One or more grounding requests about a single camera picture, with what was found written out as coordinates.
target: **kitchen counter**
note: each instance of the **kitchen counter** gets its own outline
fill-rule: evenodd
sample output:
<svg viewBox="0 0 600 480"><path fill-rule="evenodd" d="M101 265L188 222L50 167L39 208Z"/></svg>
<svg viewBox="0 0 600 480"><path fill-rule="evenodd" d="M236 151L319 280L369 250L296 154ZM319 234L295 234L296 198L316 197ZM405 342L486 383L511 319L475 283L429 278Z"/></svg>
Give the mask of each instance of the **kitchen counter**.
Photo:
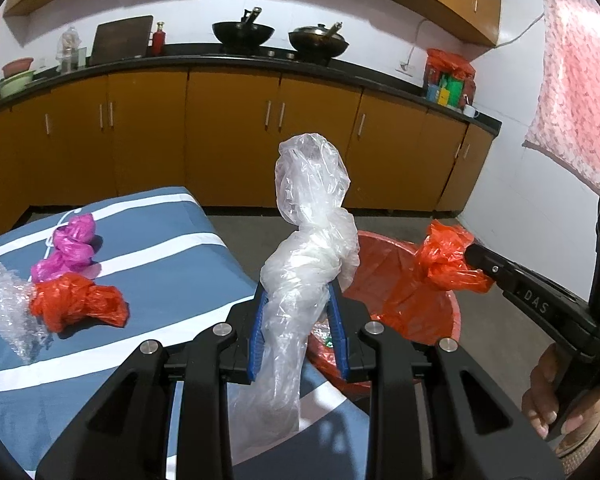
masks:
<svg viewBox="0 0 600 480"><path fill-rule="evenodd" d="M424 97L421 97L422 89L420 87L397 77L337 59L332 59L325 66L313 62L288 59L287 56L289 54L296 56L298 53L292 50L261 47L256 56L244 56L224 53L219 43L166 44L164 46L164 55L160 57L128 59L91 66L66 75L59 75L55 68L40 72L36 74L34 83L27 89L1 99L0 110L23 101L33 94L49 90L55 86L107 73L165 66L218 66L293 73L383 92L412 101L455 120L467 124L476 124L494 137L500 133L500 127L502 126L500 121L485 114L480 114L478 118L472 119L452 108L431 103Z"/></svg>

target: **purple plastic bag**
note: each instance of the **purple plastic bag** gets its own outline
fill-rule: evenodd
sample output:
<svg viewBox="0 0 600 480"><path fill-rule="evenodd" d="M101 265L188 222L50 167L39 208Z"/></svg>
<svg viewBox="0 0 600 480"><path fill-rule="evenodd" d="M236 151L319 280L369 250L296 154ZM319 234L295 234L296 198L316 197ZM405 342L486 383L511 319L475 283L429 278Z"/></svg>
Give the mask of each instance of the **purple plastic bag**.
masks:
<svg viewBox="0 0 600 480"><path fill-rule="evenodd" d="M93 247L89 245L96 232L96 222L88 213L69 220L52 236L55 251L47 259L31 267L34 283L49 282L66 272L82 272L91 265Z"/></svg>

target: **white stripe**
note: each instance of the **white stripe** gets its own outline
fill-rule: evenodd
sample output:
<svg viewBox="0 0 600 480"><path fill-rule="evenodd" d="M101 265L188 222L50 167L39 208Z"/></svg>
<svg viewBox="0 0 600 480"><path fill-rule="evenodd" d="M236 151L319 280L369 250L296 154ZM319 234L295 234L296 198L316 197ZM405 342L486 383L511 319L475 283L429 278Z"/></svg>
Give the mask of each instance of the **white stripe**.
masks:
<svg viewBox="0 0 600 480"><path fill-rule="evenodd" d="M318 422L325 415L331 413L340 406L345 400L347 400L347 397L341 394L338 389L329 382L321 384L314 391L306 394L300 399L300 431L304 431L312 424ZM267 452L269 449L282 444L296 434L297 433L289 435L271 446L252 449L250 450L250 453L245 455L241 460L235 461L234 465L238 465L240 462L244 462L245 460ZM177 457L175 455L167 458L167 480L175 480L176 478L176 459ZM35 471L27 471L27 473L31 478L35 476Z"/></svg>
<svg viewBox="0 0 600 480"><path fill-rule="evenodd" d="M196 200L189 194L186 193L176 193L170 195L158 195L158 196L150 196L147 198L138 198L136 200L126 200L124 202L117 202L115 204L108 205L103 207L102 209L98 209L93 212L94 220L102 220L108 216L115 215L117 213L121 213L128 209L133 209L137 207L145 207L149 205L157 205L157 204L165 204L170 202L193 202L197 204ZM6 253L10 253L11 251L16 251L17 249L21 249L28 245L34 244L41 240L46 240L49 238L53 232L56 230L56 226L49 227L48 229L44 229L42 231L38 231L37 233L32 233L27 236L23 236L21 238L17 238L12 240L11 242L7 242L4 245L0 246L0 256Z"/></svg>
<svg viewBox="0 0 600 480"><path fill-rule="evenodd" d="M135 253L122 254L110 260L93 264L82 273L87 278L94 280L103 276L109 276L120 270L133 269L157 260L168 258L174 254L181 253L198 245L220 245L226 247L218 235L213 233L190 233L177 236L161 244L136 251Z"/></svg>
<svg viewBox="0 0 600 480"><path fill-rule="evenodd" d="M120 366L129 354L142 341L146 341L147 339L158 340L163 346L190 341L205 328L224 321L234 304L250 300L251 298L253 296L247 296L210 312L200 314L200 316L123 339L122 341L116 341L115 343L110 343L99 348L83 350L74 354L33 363L28 366L0 370L0 392L30 388L32 386L39 386L40 384L63 381L115 368Z"/></svg>

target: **human hand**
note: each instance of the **human hand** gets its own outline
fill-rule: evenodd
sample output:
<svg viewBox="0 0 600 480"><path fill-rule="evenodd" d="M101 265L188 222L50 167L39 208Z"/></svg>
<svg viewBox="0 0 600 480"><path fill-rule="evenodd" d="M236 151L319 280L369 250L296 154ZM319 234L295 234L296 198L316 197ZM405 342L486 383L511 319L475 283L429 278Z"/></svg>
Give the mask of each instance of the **human hand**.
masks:
<svg viewBox="0 0 600 480"><path fill-rule="evenodd" d="M554 394L553 382L560 365L555 344L552 344L544 351L538 365L531 372L531 387L522 397L522 413L542 438L546 438L549 424L555 422L557 418L558 399ZM579 434L583 433L582 437L586 438L599 421L600 385L580 400L562 425L560 432L570 437L574 435L579 437Z"/></svg>

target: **power outlet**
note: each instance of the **power outlet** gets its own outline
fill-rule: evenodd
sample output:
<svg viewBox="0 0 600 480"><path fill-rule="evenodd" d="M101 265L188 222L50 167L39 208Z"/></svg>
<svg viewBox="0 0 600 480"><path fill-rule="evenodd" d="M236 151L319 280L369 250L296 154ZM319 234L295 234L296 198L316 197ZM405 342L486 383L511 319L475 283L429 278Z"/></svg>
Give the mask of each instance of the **power outlet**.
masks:
<svg viewBox="0 0 600 480"><path fill-rule="evenodd" d="M396 68L396 70L408 75L409 77L414 77L416 75L416 67L413 65L407 65L405 61L401 61L400 66Z"/></svg>

